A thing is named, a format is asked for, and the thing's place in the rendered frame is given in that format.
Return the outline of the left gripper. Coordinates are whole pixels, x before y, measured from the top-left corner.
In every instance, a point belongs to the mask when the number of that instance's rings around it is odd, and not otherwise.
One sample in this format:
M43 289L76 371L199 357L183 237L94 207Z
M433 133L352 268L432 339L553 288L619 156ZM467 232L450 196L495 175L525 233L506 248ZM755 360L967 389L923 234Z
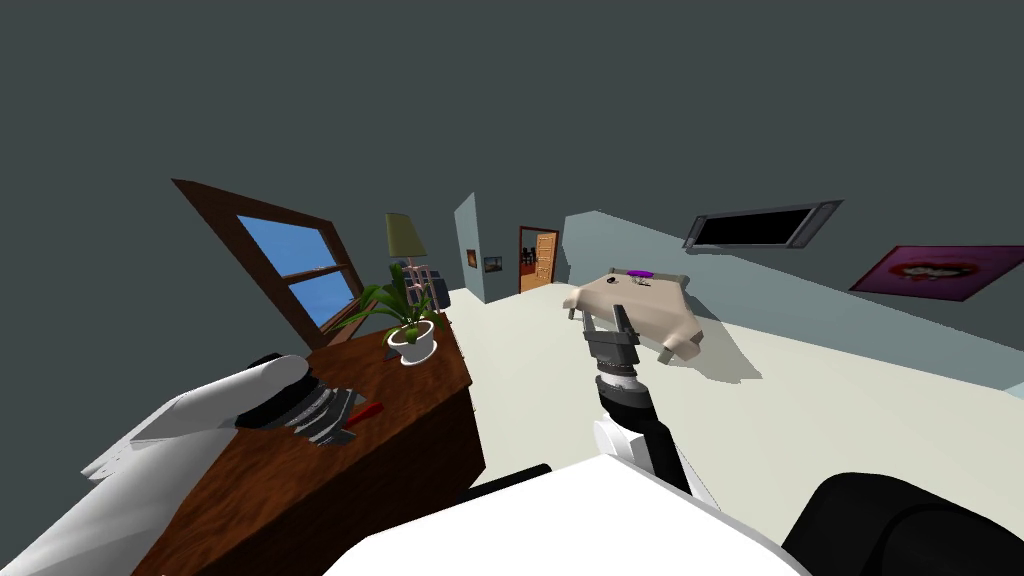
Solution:
M353 389L335 389L326 411L307 426L307 438L317 446L345 445L355 435L346 429L353 409L366 398Z

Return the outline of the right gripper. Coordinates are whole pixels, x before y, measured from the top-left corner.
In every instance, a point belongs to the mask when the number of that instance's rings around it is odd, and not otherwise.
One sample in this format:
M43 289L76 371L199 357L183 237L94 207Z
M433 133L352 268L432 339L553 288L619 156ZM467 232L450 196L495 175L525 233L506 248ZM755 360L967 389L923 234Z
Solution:
M596 330L592 315L581 311L583 336L599 371L634 371L639 363L636 346L639 335L633 328L624 305L612 307L616 331Z

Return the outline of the beige bed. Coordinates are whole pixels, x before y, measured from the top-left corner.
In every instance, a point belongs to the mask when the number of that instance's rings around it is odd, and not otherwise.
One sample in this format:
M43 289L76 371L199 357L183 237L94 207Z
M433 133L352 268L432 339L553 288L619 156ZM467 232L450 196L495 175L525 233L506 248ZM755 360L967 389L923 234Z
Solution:
M622 305L632 327L644 338L662 345L659 362L677 357L686 362L701 352L703 330L685 295L686 275L655 273L639 283L627 269L611 268L598 279L573 289L563 307L612 322L613 306Z

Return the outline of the brown wooden desk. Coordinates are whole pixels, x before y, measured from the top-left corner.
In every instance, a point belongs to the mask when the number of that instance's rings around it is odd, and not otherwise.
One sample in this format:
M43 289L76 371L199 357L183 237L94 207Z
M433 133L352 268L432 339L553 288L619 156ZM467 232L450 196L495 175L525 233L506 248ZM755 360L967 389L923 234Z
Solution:
M435 339L416 366L386 360L378 333L311 353L315 377L381 413L343 446L239 431L132 576L322 576L365 537L452 506L485 462L453 329Z

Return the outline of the orange wooden door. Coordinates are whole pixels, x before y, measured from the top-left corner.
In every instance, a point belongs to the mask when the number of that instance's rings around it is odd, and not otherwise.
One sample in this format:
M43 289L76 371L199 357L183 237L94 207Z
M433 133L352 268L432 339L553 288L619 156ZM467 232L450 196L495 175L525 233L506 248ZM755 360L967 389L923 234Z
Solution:
M520 273L518 292L554 281L560 232L538 227L519 227Z

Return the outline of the green plant in white pot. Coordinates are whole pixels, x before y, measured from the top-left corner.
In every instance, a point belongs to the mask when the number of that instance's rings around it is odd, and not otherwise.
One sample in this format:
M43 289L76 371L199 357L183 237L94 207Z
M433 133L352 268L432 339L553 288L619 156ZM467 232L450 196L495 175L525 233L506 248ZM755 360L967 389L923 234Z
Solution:
M395 352L402 365L414 366L427 360L437 347L434 332L441 327L437 294L428 272L407 271L399 262L389 264L390 282L367 286L354 301L354 312L328 328L339 330L373 315L395 320L381 344Z

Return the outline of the brown framed window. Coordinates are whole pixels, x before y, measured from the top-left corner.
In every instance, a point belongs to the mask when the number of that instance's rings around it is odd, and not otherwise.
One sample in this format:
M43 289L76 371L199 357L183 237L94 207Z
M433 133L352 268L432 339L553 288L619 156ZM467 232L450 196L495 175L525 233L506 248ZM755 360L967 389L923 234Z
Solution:
M364 285L334 224L324 218L175 179L243 269L310 349L350 339Z

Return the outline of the floor lamp with green shade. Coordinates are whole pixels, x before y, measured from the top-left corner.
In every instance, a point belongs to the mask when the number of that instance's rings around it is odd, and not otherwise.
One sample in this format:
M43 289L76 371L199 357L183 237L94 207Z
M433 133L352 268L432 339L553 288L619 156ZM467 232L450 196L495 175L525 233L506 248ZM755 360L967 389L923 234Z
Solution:
M397 288L404 294L408 302L426 303L427 308L438 312L440 300L433 282L432 271L423 264L416 264L415 257L427 255L420 236L408 214L386 213L385 228L389 256L401 259L394 269Z

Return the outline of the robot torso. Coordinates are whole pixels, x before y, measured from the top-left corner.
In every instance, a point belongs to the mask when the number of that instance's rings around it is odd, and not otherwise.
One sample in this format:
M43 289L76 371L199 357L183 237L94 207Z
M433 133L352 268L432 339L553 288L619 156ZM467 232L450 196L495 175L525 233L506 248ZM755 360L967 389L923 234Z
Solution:
M810 576L756 530L611 455L371 535L324 576Z

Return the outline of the black wall television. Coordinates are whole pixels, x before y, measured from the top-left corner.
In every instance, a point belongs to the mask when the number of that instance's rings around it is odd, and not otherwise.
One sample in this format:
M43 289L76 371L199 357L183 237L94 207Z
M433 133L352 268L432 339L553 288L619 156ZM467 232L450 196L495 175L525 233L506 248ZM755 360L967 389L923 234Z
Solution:
M690 253L736 249L804 249L843 200L696 216L682 248Z

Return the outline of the purple wall picture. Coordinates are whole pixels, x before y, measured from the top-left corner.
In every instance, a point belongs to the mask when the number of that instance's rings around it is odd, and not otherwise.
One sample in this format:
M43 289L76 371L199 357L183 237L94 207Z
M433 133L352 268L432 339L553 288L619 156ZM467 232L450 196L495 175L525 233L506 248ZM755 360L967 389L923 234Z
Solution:
M963 302L1022 262L1024 245L899 245L851 290Z

